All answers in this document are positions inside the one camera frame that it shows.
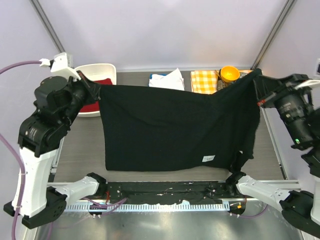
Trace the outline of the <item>white plastic tub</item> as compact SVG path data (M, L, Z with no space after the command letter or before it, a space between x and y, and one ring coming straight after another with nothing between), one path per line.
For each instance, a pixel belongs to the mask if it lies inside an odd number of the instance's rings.
M83 74L93 82L110 78L113 85L117 84L117 71L116 71L116 67L113 64L110 64L110 63L86 64L86 65L81 65L76 67L75 70L82 71ZM78 114L78 117L81 117L81 118L91 118L91 117L99 117L99 116L100 116L100 111L96 111L92 113L79 112Z

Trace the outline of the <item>orange checkered cloth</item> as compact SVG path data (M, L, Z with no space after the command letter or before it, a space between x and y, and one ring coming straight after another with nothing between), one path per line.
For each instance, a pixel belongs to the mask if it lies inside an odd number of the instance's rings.
M220 70L195 70L190 72L193 93L211 95L217 92L216 84Z

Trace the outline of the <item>black t shirt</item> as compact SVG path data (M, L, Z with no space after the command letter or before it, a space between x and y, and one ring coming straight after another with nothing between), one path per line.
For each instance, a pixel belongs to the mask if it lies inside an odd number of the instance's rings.
M213 94L103 85L99 109L108 171L239 170L260 123L256 69Z

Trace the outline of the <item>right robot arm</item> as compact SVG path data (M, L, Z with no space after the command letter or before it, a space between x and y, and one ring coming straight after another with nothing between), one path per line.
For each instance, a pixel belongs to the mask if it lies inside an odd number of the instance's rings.
M241 171L225 181L230 197L256 198L278 210L295 228L317 238L320 236L320 110L313 107L311 91L319 85L319 80L297 73L283 78L262 74L254 78L258 106L276 108L294 142L293 149L309 149L301 158L314 176L314 192L280 189Z

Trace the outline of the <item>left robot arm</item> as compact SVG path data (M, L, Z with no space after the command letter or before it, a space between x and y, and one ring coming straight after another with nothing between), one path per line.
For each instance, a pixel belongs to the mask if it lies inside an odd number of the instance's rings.
M85 105L99 100L99 84L89 80L80 70L79 79L72 76L51 76L41 81L34 91L35 111L19 128L18 145L23 161L24 188L18 187L22 199L15 196L3 210L18 214L22 224L34 229L57 220L66 206L87 196L100 200L107 192L107 181L96 173L62 187L48 186L51 165L61 140L71 130L78 113Z

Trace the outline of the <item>red t shirt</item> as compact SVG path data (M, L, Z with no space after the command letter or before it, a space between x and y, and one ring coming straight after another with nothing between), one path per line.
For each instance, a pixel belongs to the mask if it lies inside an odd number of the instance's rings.
M95 81L98 84L102 84L102 85L113 85L113 82L110 78L106 78L103 80L97 80ZM80 113L94 113L94 112L99 112L100 108L99 108L99 102L95 102L93 104L90 105L85 105L81 110Z

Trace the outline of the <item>orange bowl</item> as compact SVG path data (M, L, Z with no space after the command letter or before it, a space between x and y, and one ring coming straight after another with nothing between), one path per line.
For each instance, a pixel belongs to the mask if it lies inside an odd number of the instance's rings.
M234 66L224 66L220 70L220 78L226 83L232 83L240 78L240 72Z

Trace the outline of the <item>dark patterned tray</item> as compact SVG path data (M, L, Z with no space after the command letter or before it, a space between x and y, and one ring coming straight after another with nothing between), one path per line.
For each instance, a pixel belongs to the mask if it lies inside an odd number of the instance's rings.
M241 79L241 78L243 78L244 76L246 76L247 74L249 74L249 73L251 73L251 72L252 72L251 70L241 70L241 71L239 72L240 76L239 76L238 80ZM237 80L231 81L231 82L225 82L225 81L223 81L223 80L221 79L221 71L219 70L219 71L218 71L217 81L216 81L216 90L217 90L217 91L220 91L220 90L222 90L222 89L224 89L224 88L227 88L228 86L234 84L236 81L237 81Z

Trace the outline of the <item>blue t shirt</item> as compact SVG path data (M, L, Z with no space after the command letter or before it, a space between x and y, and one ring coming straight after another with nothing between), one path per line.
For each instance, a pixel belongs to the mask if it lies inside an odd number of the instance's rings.
M164 76L166 76L167 74L165 74L165 73L151 73L150 75L149 75L149 78L150 79L152 79L152 78L157 78L157 77L159 77L159 76L161 76L161 77L164 77Z

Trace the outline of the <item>white t shirt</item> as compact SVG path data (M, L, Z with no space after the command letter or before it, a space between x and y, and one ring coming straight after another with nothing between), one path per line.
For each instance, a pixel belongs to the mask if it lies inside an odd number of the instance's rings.
M149 78L148 86L179 91L185 90L184 78L178 68L166 74L166 76Z

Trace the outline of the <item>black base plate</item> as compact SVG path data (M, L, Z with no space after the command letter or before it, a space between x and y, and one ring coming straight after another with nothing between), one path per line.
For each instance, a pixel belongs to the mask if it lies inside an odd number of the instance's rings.
M93 201L108 199L112 204L126 199L126 204L133 205L173 205L183 201L192 205L215 204L245 197L224 181L118 181L109 182L99 195L87 196Z

